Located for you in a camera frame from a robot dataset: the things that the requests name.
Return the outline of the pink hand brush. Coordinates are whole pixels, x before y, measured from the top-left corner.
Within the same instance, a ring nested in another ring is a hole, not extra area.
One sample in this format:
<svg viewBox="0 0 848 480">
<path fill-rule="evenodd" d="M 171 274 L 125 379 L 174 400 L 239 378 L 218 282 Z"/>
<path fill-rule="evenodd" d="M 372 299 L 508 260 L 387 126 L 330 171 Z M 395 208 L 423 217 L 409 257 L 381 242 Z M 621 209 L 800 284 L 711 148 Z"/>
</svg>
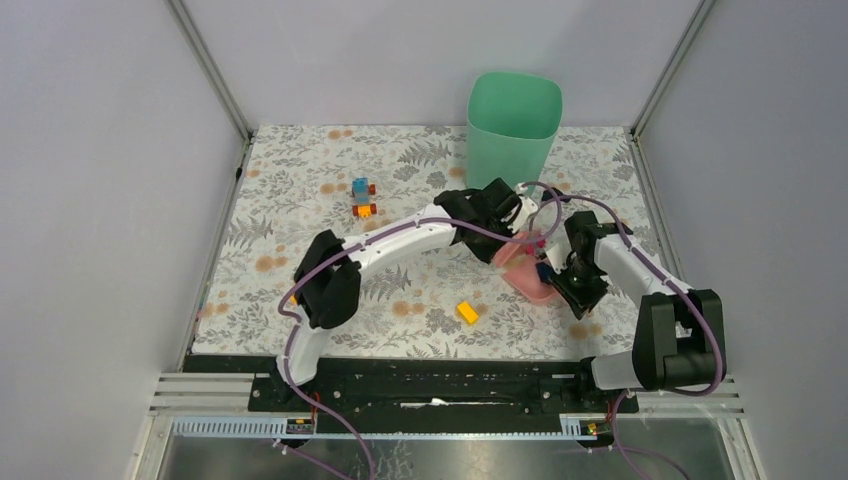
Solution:
<svg viewBox="0 0 848 480">
<path fill-rule="evenodd" d="M 533 239 L 533 238 L 536 238 L 536 241 L 534 241 L 534 242 L 537 242 L 539 240 L 545 240 L 545 239 L 541 238 L 541 233 L 537 230 L 518 232 L 513 237 L 513 242 L 505 243 L 495 253 L 495 255 L 493 256 L 493 259 L 492 259 L 492 264 L 495 267 L 504 268 L 511 260 L 517 259 L 519 257 L 529 256 L 529 255 L 526 254 L 525 248 L 530 244 L 529 243 L 520 243 L 520 242 L 517 242 L 517 241 Z"/>
</svg>

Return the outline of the pink dustpan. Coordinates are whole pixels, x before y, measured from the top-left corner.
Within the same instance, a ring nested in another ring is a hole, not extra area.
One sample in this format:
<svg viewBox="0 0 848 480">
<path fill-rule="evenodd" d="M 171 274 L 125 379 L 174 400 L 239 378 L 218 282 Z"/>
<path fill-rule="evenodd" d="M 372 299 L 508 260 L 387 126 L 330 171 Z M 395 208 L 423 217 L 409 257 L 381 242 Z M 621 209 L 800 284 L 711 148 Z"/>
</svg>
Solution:
<svg viewBox="0 0 848 480">
<path fill-rule="evenodd" d="M 531 304 L 546 306 L 556 302 L 560 295 L 551 285 L 541 281 L 536 264 L 533 257 L 521 257 L 509 266 L 501 277 Z"/>
</svg>

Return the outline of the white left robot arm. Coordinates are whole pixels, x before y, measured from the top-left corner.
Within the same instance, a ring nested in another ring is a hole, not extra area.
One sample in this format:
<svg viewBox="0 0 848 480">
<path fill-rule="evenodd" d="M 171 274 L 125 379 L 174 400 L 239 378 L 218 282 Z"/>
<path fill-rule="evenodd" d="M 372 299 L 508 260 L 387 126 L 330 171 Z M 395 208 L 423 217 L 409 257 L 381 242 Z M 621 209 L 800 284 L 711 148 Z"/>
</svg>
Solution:
<svg viewBox="0 0 848 480">
<path fill-rule="evenodd" d="M 295 325 L 276 363 L 272 398 L 288 411 L 309 401 L 310 385 L 333 329 L 359 309 L 365 283 L 424 252 L 464 245 L 489 264 L 537 213 L 523 187 L 496 179 L 482 189 L 448 190 L 419 211 L 377 230 L 341 238 L 331 230 L 312 241 L 278 310 Z"/>
</svg>

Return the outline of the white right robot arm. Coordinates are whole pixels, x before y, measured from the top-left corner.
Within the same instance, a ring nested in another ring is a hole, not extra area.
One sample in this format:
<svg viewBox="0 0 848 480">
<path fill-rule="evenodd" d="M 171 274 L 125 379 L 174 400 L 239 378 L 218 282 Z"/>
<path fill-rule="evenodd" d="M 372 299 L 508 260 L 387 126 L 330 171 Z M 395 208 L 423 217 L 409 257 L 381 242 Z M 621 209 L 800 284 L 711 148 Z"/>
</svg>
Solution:
<svg viewBox="0 0 848 480">
<path fill-rule="evenodd" d="M 620 222 L 602 223 L 591 211 L 564 222 L 563 259 L 547 254 L 552 271 L 542 277 L 567 302 L 576 318 L 590 313 L 609 292 L 620 289 L 638 310 L 630 350 L 581 362 L 583 378 L 573 386 L 575 402 L 597 412 L 613 390 L 678 391 L 695 386 L 712 391 L 726 375 L 723 307 L 711 289 L 695 289 L 657 265 Z"/>
</svg>

